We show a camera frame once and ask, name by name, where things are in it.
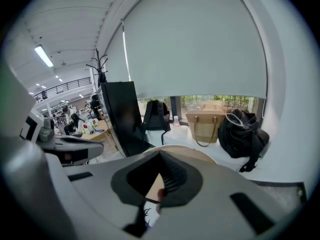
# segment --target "person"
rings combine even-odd
[[[97,118],[98,120],[101,120],[98,109],[97,109],[97,107],[100,106],[100,102],[98,100],[98,95],[97,94],[92,95],[91,100],[92,101],[90,102],[90,107],[94,113],[94,117]]]
[[[82,133],[83,129],[84,129],[84,120],[82,120],[76,113],[73,113],[71,116],[71,119],[74,122],[74,125],[76,127],[75,132],[77,134]]]
[[[70,133],[73,133],[74,132],[74,129],[71,125],[71,120],[70,120],[70,111],[68,109],[67,106],[65,106],[63,109],[62,109],[62,112],[64,113],[65,115],[65,120],[66,120],[66,125],[64,126],[63,130],[65,132],[65,135],[70,135]]]

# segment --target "white table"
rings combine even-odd
[[[238,172],[240,168],[249,160],[249,157],[232,158],[220,145],[219,140],[216,143],[210,143],[208,147],[202,147],[197,144],[197,142],[192,138],[191,131],[189,127],[183,129],[181,127],[174,127],[170,124],[171,130],[163,135],[164,145],[184,145],[192,149],[199,150],[209,157],[211,157],[218,165],[222,165]],[[162,145],[161,134],[163,130],[147,130],[146,135],[148,142],[155,147]],[[254,170],[261,170],[259,167],[259,162],[261,158],[256,163],[256,168]]]

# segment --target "black backpack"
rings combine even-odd
[[[251,172],[256,167],[255,163],[260,152],[269,141],[269,135],[259,128],[259,122],[254,113],[237,108],[229,110],[228,113],[237,116],[244,127],[235,125],[224,118],[218,129],[219,142],[232,158],[250,157],[249,161],[241,167],[240,173]],[[228,118],[239,124],[235,116],[229,114]]]
[[[141,127],[141,133],[144,135],[146,130],[157,131],[164,130],[161,135],[163,145],[163,135],[170,131],[169,124],[170,112],[165,103],[158,100],[151,100],[146,104],[146,110]]]

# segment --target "white wall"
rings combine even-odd
[[[288,0],[243,1],[253,12],[267,51],[269,85],[262,128],[271,134],[262,169],[243,175],[256,181],[304,182],[310,196],[320,172],[319,48]]]
[[[84,109],[86,106],[86,100],[88,100],[90,96],[86,96],[84,98],[79,98],[75,101],[71,101],[68,103],[68,106],[76,107],[76,110]]]

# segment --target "water bottle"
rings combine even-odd
[[[180,123],[179,123],[179,120],[178,120],[178,116],[177,116],[177,115],[175,115],[175,116],[173,117],[173,126],[174,126],[174,127],[180,127]]]

